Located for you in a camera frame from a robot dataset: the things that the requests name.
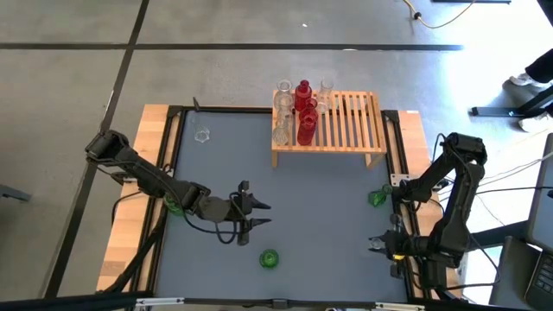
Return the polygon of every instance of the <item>black floor stripe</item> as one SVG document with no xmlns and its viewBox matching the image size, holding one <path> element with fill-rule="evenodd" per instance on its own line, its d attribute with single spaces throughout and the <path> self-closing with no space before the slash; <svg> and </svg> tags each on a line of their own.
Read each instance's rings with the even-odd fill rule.
<svg viewBox="0 0 553 311">
<path fill-rule="evenodd" d="M 0 43 L 0 50 L 357 50 L 357 51 L 461 51 L 459 44 L 346 44 L 346 43 Z"/>
<path fill-rule="evenodd" d="M 333 44 L 333 43 L 139 43 L 137 50 L 357 50 L 357 51 L 461 51 L 451 44 Z"/>
<path fill-rule="evenodd" d="M 143 25 L 144 17 L 146 16 L 148 4 L 149 0 L 142 0 L 140 10 L 138 11 L 137 20 L 135 21 L 135 27 L 132 29 L 132 33 L 130 35 L 129 44 L 126 45 L 127 47 L 137 43 L 140 29 Z M 123 90 L 124 80 L 127 72 L 129 71 L 129 65 L 132 59 L 133 51 L 134 50 L 132 48 L 127 48 L 124 53 L 123 60 L 121 61 L 121 66 L 118 71 L 118 76 L 115 79 L 115 84 L 111 92 L 111 97 L 105 111 L 104 119 L 102 120 L 102 123 L 100 125 L 100 131 L 109 130 L 111 126 L 111 121 L 113 120 L 113 116 L 115 115 L 115 110 L 118 105 L 119 96 L 121 95 L 121 91 Z M 75 194 L 75 199 L 73 200 L 69 225 L 65 232 L 61 247 L 58 250 L 58 255 L 55 259 L 52 274 L 49 276 L 48 285 L 44 292 L 45 298 L 55 298 L 58 295 L 61 282 L 63 281 L 63 275 L 67 268 L 67 263 L 69 261 L 69 257 L 71 256 L 71 251 L 73 249 L 75 239 L 77 238 L 77 233 L 79 232 L 80 221 L 82 220 L 83 214 L 85 213 L 86 202 L 88 201 L 88 196 L 92 189 L 92 183 L 94 182 L 95 173 L 96 166 L 91 163 L 87 163 L 80 188 Z"/>
<path fill-rule="evenodd" d="M 7 50 L 121 50 L 128 47 L 127 43 L 0 43 L 0 49 Z"/>
</svg>

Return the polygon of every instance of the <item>green object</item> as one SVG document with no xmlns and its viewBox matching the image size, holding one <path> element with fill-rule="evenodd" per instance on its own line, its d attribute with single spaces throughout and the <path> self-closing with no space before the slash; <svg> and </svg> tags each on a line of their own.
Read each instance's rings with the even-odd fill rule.
<svg viewBox="0 0 553 311">
<path fill-rule="evenodd" d="M 168 195 L 163 196 L 163 203 L 165 203 L 165 206 L 169 210 L 170 213 L 174 214 L 175 216 L 183 216 L 182 209 L 176 204 L 175 200 L 171 199 Z"/>
<path fill-rule="evenodd" d="M 259 263 L 266 269 L 274 269 L 278 266 L 278 253 L 275 250 L 265 250 L 259 256 Z"/>
<path fill-rule="evenodd" d="M 382 189 L 369 193 L 369 203 L 374 207 L 379 207 L 386 202 L 389 194 L 391 194 L 391 186 L 385 184 Z"/>
</svg>

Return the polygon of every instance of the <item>yellow cable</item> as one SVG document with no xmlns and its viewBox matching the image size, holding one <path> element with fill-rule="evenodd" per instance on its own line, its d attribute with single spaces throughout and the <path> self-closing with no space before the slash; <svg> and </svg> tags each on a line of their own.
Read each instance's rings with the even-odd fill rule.
<svg viewBox="0 0 553 311">
<path fill-rule="evenodd" d="M 409 9 L 411 10 L 411 13 L 413 13 L 413 15 L 415 15 L 416 13 L 419 13 L 415 10 L 415 7 L 413 6 L 413 4 L 411 4 L 411 2 L 409 0 L 404 0 L 405 4 L 409 5 Z M 446 26 L 448 24 L 450 24 L 451 22 L 453 22 L 454 20 L 456 20 L 457 18 L 459 18 L 461 15 L 463 15 L 463 13 L 465 13 L 468 9 L 470 9 L 471 6 L 473 6 L 473 4 L 476 3 L 476 0 L 473 0 L 464 10 L 461 11 L 461 13 L 459 13 L 458 16 L 454 17 L 451 21 L 449 22 L 445 22 L 443 23 L 442 25 L 439 25 L 439 26 L 430 26 L 428 25 L 421 16 L 418 16 L 416 19 L 421 22 L 424 27 L 426 28 L 429 28 L 429 29 L 438 29 L 438 28 L 441 28 L 443 26 Z"/>
</svg>

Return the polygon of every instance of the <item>person's leg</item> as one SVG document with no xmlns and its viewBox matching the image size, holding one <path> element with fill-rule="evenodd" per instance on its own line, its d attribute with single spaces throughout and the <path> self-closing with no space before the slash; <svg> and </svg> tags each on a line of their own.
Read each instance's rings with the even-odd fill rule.
<svg viewBox="0 0 553 311">
<path fill-rule="evenodd" d="M 553 49 L 540 56 L 517 77 L 511 76 L 509 80 L 516 86 L 533 85 L 548 87 L 553 79 Z"/>
<path fill-rule="evenodd" d="M 526 73 L 540 83 L 549 83 L 553 80 L 553 49 L 543 54 L 526 68 Z"/>
</svg>

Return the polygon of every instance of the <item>red glass bottle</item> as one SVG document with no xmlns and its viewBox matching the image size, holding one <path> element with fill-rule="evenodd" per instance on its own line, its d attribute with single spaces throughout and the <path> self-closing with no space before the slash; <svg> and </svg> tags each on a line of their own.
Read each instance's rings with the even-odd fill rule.
<svg viewBox="0 0 553 311">
<path fill-rule="evenodd" d="M 305 115 L 307 115 L 310 111 L 313 111 L 317 117 L 319 117 L 319 114 L 315 110 L 317 107 L 317 100 L 314 98 L 308 98 L 305 108 L 300 112 L 300 120 L 302 120 Z"/>
<path fill-rule="evenodd" d="M 303 109 L 305 109 L 307 100 L 311 98 L 312 94 L 313 90 L 311 90 L 311 86 L 309 86 L 309 81 L 302 80 L 300 82 L 300 85 L 296 88 L 296 95 L 294 100 L 294 108 L 296 108 L 296 111 L 302 111 Z"/>
<path fill-rule="evenodd" d="M 307 146 L 311 144 L 315 129 L 317 128 L 317 113 L 315 110 L 309 110 L 302 117 L 300 128 L 297 131 L 297 143 L 301 144 L 301 146 Z"/>
</svg>

